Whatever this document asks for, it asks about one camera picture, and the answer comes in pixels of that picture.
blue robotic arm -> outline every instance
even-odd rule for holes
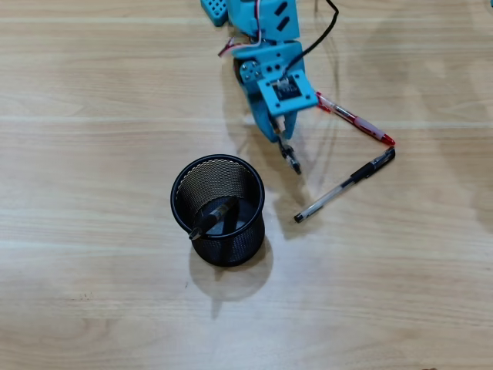
[[[258,127],[271,143],[278,143],[282,156],[300,174],[300,163],[287,141],[293,135],[297,113],[318,101],[305,76],[303,59],[290,65],[303,51],[295,41],[300,37],[296,0],[201,2],[215,25],[229,19],[251,39],[261,34],[256,46],[232,51],[234,71]]]

pen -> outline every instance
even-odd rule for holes
[[[384,154],[375,158],[371,162],[362,166],[358,171],[353,173],[349,179],[344,181],[338,187],[332,189],[329,193],[325,194],[311,206],[309,206],[303,212],[300,212],[294,217],[297,223],[301,223],[309,216],[320,210],[325,204],[333,200],[336,196],[351,188],[354,184],[358,183],[362,179],[367,179],[371,175],[374,175],[378,170],[383,168],[386,164],[390,163],[395,158],[395,149],[392,147],[385,151]]]
[[[212,229],[221,220],[221,218],[224,217],[228,210],[236,205],[236,203],[238,203],[238,198],[231,197],[226,202],[218,206],[218,208],[199,221],[198,225],[192,229],[192,232],[189,234],[188,238],[191,241],[194,241],[202,237],[207,231]]]
[[[374,137],[375,139],[381,141],[384,144],[390,146],[395,145],[395,141],[390,136],[388,136],[384,131],[378,129],[377,127],[369,123],[367,120],[355,116],[353,113],[344,109],[342,106],[338,106],[336,103],[331,102],[329,99],[327,99],[318,91],[317,91],[317,98],[318,98],[318,106],[321,109],[329,113],[330,112],[336,113],[340,118],[348,121],[351,125],[356,126],[358,129],[360,129],[367,135]]]

black mesh pen holder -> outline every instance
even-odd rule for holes
[[[201,238],[192,241],[202,259],[221,267],[248,261],[262,245],[265,190],[259,174],[235,156],[205,156],[181,172],[171,191],[173,216],[188,234],[201,217],[231,197],[238,198],[236,206]]]

wood grain surface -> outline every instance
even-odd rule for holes
[[[489,0],[337,5],[307,74],[397,159],[296,225],[384,147],[311,109],[297,177],[199,0],[0,0],[1,370],[493,368]],[[332,12],[298,9],[308,45]],[[229,270],[169,207],[211,153],[267,190],[265,244]]]

black pen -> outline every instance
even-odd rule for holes
[[[381,169],[386,164],[391,162],[394,158],[395,158],[395,149],[391,147],[378,158],[375,158],[371,162],[362,166],[358,171],[353,173],[349,177],[349,179],[344,181],[338,187],[332,189],[329,193],[325,194],[323,197],[321,197],[319,200],[317,200],[315,203],[309,206],[306,210],[297,214],[294,217],[294,220],[297,223],[303,222],[309,216],[311,216],[312,214],[317,212],[320,208],[322,208],[325,204],[333,200],[336,196],[348,190],[350,187],[360,182],[361,180],[367,179],[371,175],[375,174],[379,169]]]
[[[238,198],[231,197],[226,202],[218,206],[218,208],[199,221],[199,224],[192,229],[192,232],[189,234],[188,238],[191,241],[194,241],[202,237],[207,231],[212,229],[221,220],[221,218],[224,217],[228,210],[236,205],[236,203],[238,203]]]

